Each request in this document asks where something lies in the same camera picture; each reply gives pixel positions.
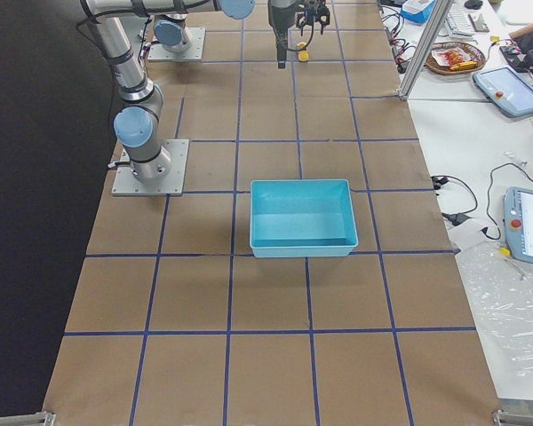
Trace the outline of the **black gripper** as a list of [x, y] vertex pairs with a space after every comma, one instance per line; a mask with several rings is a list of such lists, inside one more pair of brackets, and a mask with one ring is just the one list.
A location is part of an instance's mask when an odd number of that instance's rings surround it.
[[297, 1], [296, 27], [313, 27], [319, 23], [322, 28], [330, 24], [330, 10], [325, 0], [304, 0]]

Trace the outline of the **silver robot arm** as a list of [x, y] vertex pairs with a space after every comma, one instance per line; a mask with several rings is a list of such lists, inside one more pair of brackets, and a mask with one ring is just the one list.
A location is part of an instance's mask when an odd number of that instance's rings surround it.
[[152, 183], [171, 172], [173, 161], [158, 140], [157, 129], [163, 108], [163, 93], [147, 76], [120, 21], [124, 14], [151, 18], [190, 12], [221, 11], [234, 20], [248, 17], [253, 1], [82, 1], [84, 20], [77, 25], [90, 29], [119, 86], [125, 104], [114, 119], [114, 130], [131, 162], [131, 174], [140, 182]]
[[[330, 9], [324, 0], [289, 0], [268, 1], [268, 22], [273, 29], [276, 46], [276, 60], [279, 69], [286, 68], [287, 53], [305, 51], [314, 38], [314, 27], [320, 24], [320, 34], [330, 24]], [[311, 34], [302, 48], [292, 49], [289, 46], [288, 31], [296, 27], [300, 31], [304, 27], [311, 28]]]

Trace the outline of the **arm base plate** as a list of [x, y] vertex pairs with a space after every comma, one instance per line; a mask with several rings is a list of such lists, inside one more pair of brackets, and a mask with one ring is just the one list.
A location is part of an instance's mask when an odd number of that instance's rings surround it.
[[147, 59], [153, 62], [199, 61], [203, 57], [205, 28], [155, 29]]
[[151, 162], [133, 162], [123, 148], [111, 193], [114, 196], [181, 196], [183, 194], [188, 139], [161, 139], [161, 151]]

